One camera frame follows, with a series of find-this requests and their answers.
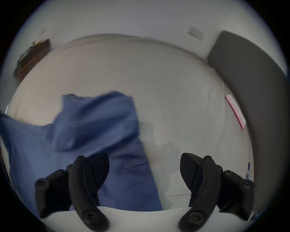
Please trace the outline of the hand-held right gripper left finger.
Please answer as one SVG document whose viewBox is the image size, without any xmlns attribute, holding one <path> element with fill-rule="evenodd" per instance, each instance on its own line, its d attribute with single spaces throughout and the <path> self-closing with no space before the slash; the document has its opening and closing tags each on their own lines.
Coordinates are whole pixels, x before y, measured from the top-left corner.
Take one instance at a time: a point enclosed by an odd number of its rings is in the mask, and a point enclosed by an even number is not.
<svg viewBox="0 0 290 232">
<path fill-rule="evenodd" d="M 109 173 L 106 153 L 88 158 L 80 155 L 66 170 L 58 169 L 46 178 L 35 181 L 37 212 L 44 219 L 55 212 L 69 211 L 73 205 L 85 226 L 95 232 L 109 228 L 109 220 L 97 208 L 98 191 Z"/>
</svg>

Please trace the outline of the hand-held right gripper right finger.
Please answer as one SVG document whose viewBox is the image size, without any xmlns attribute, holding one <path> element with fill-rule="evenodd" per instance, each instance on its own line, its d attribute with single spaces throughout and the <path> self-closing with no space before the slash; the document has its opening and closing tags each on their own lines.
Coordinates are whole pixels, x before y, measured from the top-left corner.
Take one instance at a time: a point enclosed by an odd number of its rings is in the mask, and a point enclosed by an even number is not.
<svg viewBox="0 0 290 232">
<path fill-rule="evenodd" d="M 201 158 L 183 153 L 181 176 L 191 192 L 189 211 L 179 220 L 181 231 L 198 231 L 217 206 L 219 212 L 230 213 L 247 221 L 254 203 L 255 185 L 230 170 L 223 171 L 211 156 Z"/>
</svg>

